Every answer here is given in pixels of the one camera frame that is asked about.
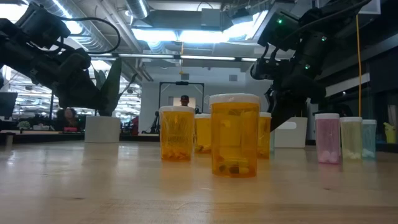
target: desk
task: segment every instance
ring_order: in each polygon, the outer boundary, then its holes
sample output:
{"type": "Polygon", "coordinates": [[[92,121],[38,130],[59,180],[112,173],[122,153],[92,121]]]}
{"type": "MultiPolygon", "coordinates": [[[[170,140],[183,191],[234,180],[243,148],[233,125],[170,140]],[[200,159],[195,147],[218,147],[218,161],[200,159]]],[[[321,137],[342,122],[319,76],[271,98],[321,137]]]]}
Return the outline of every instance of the desk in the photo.
{"type": "Polygon", "coordinates": [[[318,165],[276,149],[257,177],[211,174],[208,155],[161,162],[158,142],[18,144],[0,156],[1,223],[398,223],[398,154],[318,165]]]}

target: yellow cable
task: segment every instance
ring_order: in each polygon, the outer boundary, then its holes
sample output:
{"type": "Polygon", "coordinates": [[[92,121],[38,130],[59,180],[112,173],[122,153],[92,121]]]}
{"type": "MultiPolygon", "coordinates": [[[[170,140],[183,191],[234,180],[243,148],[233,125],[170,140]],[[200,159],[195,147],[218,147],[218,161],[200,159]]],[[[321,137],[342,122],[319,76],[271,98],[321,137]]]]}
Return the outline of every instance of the yellow cable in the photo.
{"type": "Polygon", "coordinates": [[[356,42],[358,48],[358,65],[359,65],[359,116],[362,115],[362,64],[361,64],[361,45],[359,41],[359,20],[358,15],[356,15],[356,42]]]}

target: computer monitor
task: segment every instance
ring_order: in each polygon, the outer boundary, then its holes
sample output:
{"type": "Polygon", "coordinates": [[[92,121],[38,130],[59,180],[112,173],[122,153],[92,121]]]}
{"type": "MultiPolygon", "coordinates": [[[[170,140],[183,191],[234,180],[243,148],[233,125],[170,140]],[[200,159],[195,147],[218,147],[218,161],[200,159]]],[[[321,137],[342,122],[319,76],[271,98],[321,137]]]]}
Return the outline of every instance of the computer monitor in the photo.
{"type": "Polygon", "coordinates": [[[18,93],[0,93],[0,116],[9,118],[14,111],[18,93]]]}

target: wooden table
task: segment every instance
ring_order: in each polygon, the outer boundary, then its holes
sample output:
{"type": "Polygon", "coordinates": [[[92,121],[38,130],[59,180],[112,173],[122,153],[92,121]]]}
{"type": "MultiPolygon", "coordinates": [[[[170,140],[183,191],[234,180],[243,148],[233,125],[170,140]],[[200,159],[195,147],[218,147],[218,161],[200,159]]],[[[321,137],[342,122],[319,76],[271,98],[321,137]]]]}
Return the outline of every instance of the wooden table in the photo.
{"type": "Polygon", "coordinates": [[[161,162],[159,143],[14,145],[0,154],[0,223],[398,223],[398,154],[319,165],[277,149],[257,177],[210,156],[161,162]]]}

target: white planter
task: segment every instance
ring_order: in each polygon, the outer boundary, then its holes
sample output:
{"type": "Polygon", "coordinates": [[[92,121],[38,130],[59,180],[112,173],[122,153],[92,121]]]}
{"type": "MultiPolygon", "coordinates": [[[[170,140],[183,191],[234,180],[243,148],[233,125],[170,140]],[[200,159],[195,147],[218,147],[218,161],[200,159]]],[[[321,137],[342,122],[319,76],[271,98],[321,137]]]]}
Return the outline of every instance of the white planter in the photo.
{"type": "Polygon", "coordinates": [[[119,142],[120,119],[105,116],[88,116],[86,118],[85,142],[116,143],[119,142]]]}

